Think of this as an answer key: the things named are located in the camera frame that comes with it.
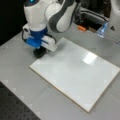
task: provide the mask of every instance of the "table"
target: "table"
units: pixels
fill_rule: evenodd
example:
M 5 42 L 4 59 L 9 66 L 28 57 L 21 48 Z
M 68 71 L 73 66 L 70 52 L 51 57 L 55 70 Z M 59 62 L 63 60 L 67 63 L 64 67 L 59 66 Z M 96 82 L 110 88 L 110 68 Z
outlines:
M 58 40 L 65 37 L 120 67 L 120 46 L 76 25 L 64 34 L 50 32 Z M 33 49 L 21 33 L 0 47 L 0 81 L 42 120 L 113 120 L 120 118 L 120 74 L 88 114 L 40 78 L 29 66 L 36 60 Z

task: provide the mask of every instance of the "gray table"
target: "gray table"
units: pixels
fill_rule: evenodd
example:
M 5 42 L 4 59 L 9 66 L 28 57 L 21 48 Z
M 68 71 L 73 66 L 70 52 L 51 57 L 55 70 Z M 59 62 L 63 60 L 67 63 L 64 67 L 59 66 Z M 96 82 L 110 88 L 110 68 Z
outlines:
M 75 25 L 66 37 L 120 67 L 120 46 Z M 42 120 L 117 120 L 120 118 L 120 74 L 88 114 L 29 69 L 36 60 L 21 33 L 0 47 L 0 81 Z

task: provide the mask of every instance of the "white board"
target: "white board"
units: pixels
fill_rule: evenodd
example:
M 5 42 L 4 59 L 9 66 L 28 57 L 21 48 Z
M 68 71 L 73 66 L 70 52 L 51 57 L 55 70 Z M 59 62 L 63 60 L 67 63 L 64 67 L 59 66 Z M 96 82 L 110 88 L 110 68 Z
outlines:
M 120 69 L 65 38 L 57 44 L 30 68 L 89 112 Z

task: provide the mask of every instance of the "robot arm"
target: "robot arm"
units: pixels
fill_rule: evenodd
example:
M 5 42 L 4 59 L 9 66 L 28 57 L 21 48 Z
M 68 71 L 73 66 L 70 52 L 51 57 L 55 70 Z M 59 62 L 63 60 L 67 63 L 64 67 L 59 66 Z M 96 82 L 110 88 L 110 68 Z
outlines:
M 53 32 L 60 33 L 68 30 L 76 6 L 75 0 L 63 0 L 62 4 L 53 2 L 47 7 L 45 15 Z
M 56 50 L 56 40 L 48 35 L 47 23 L 53 32 L 61 33 L 68 30 L 72 16 L 79 1 L 76 0 L 27 0 L 24 4 L 28 24 L 23 27 L 29 35 L 24 41 L 36 49 L 44 47 Z

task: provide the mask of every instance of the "blue robot part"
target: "blue robot part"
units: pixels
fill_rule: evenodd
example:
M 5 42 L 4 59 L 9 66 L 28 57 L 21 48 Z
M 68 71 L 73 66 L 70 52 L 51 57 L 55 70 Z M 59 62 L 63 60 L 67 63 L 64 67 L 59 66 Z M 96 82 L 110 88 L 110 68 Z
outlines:
M 32 31 L 30 30 L 31 37 L 26 40 L 26 43 L 36 49 L 41 47 L 42 38 L 48 33 L 47 27 L 42 31 Z

